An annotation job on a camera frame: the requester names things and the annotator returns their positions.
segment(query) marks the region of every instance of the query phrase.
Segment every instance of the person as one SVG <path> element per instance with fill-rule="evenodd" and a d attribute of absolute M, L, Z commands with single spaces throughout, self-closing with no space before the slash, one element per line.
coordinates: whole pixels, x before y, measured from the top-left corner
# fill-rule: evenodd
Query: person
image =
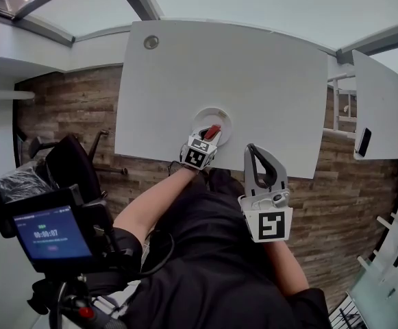
<path fill-rule="evenodd" d="M 131 202 L 114 220 L 116 237 L 137 254 L 155 227 L 175 242 L 164 266 L 143 278 L 121 318 L 129 329 L 331 328 L 325 296 L 310 289 L 285 242 L 254 243 L 230 171 L 182 167 Z M 147 268 L 169 250 L 151 240 Z M 121 291 L 121 273 L 88 279 L 97 295 Z"/>

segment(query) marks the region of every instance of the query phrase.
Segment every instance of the white board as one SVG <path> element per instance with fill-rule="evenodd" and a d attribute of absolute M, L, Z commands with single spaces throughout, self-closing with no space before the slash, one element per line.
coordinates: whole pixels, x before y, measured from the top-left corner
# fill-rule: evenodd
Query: white board
<path fill-rule="evenodd" d="M 160 43 L 148 50 L 151 35 Z M 289 176 L 312 178 L 326 93 L 327 55 L 310 45 L 218 23 L 137 22 L 125 53 L 115 153 L 178 160 L 195 115 L 217 107 L 234 129 L 214 167 L 243 170 L 245 147 L 254 143 Z"/>
<path fill-rule="evenodd" d="M 357 160 L 398 158 L 398 74 L 356 50 L 352 51 L 357 90 L 357 150 L 365 128 L 371 139 L 365 157 Z"/>

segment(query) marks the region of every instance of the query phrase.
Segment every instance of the chair armrest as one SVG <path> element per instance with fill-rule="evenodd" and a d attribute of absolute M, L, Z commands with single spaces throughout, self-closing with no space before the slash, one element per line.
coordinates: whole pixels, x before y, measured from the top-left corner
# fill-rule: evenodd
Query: chair armrest
<path fill-rule="evenodd" d="M 29 157 L 34 158 L 34 156 L 40 151 L 40 150 L 45 150 L 45 149 L 50 149 L 51 147 L 55 147 L 58 144 L 57 141 L 54 141 L 52 143 L 44 143 L 42 138 L 37 136 L 35 139 L 33 139 L 32 143 L 29 144 Z"/>

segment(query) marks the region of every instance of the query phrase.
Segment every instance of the round hole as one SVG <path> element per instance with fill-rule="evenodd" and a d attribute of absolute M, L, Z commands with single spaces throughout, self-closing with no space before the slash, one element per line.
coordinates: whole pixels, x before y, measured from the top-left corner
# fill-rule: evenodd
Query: round hole
<path fill-rule="evenodd" d="M 159 39 L 157 36 L 148 36 L 144 40 L 145 49 L 152 50 L 159 45 Z"/>

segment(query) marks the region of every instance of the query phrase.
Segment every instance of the plastic bag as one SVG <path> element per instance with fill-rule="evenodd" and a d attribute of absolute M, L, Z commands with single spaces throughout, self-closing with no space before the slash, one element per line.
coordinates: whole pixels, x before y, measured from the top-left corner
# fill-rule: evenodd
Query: plastic bag
<path fill-rule="evenodd" d="M 4 202 L 26 199 L 57 188 L 44 160 L 28 162 L 0 177 L 0 194 Z"/>

